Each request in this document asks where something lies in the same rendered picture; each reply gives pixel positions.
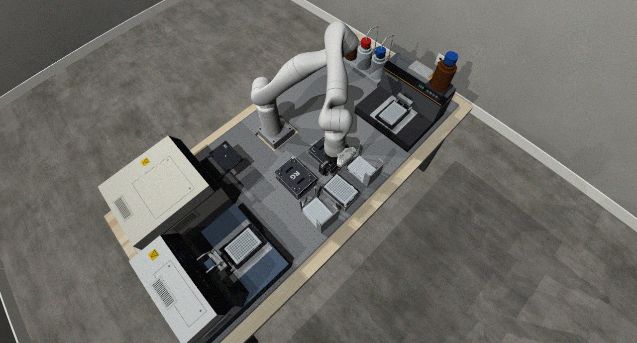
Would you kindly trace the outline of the white plastic bottle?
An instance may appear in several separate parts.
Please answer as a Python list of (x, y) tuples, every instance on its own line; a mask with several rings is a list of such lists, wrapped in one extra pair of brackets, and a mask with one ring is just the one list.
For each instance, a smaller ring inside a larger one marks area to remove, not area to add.
[(385, 63), (387, 62), (387, 57), (385, 56), (384, 62), (376, 62), (374, 57), (375, 57), (375, 54), (372, 56), (372, 59), (371, 59), (369, 75), (373, 79), (381, 79), (383, 68), (385, 66)]

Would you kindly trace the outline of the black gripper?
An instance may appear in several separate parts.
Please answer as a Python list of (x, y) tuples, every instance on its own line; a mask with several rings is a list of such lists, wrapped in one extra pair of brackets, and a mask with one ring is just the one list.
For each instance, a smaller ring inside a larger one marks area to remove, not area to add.
[[(349, 146), (345, 143), (345, 148), (348, 148), (348, 147)], [(328, 177), (328, 171), (332, 168), (334, 163), (336, 163), (337, 157), (330, 157), (325, 152), (324, 152), (324, 155), (326, 157), (325, 162), (324, 163), (322, 163), (322, 162), (320, 163), (318, 171), (320, 172), (320, 174), (325, 175), (325, 176)], [(331, 164), (331, 165), (329, 165), (329, 164)], [(326, 170), (326, 168), (327, 168), (327, 170)]]

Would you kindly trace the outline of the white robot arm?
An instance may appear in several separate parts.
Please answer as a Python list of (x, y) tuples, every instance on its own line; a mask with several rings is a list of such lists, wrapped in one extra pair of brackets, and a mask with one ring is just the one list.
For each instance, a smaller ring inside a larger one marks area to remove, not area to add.
[(324, 34), (325, 49), (300, 53), (288, 60), (274, 79), (258, 77), (252, 84), (252, 102), (256, 105), (264, 132), (277, 136), (282, 130), (277, 109), (277, 97), (314, 72), (327, 66), (327, 94), (318, 118), (324, 134), (324, 150), (330, 157), (337, 157), (337, 166), (343, 167), (356, 154), (356, 148), (344, 148), (345, 136), (352, 127), (353, 116), (349, 110), (333, 109), (348, 100), (348, 76), (343, 57), (352, 53), (359, 38), (342, 21), (331, 23)]

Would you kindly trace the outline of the brown glass bottle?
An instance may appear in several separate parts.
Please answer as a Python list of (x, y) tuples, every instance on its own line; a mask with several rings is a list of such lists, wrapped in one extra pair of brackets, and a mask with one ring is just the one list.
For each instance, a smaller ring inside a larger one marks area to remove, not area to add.
[(434, 90), (444, 92), (448, 89), (450, 83), (452, 82), (453, 76), (455, 75), (455, 72), (457, 70), (457, 66), (455, 65), (453, 71), (445, 71), (440, 66), (441, 62), (442, 60), (439, 61), (436, 67), (430, 85), (431, 88), (433, 88)]
[(357, 56), (357, 47), (356, 47), (356, 49), (355, 49), (352, 53), (350, 53), (349, 55), (347, 55), (345, 58), (346, 58), (347, 60), (355, 60), (355, 59), (356, 59), (356, 56)]

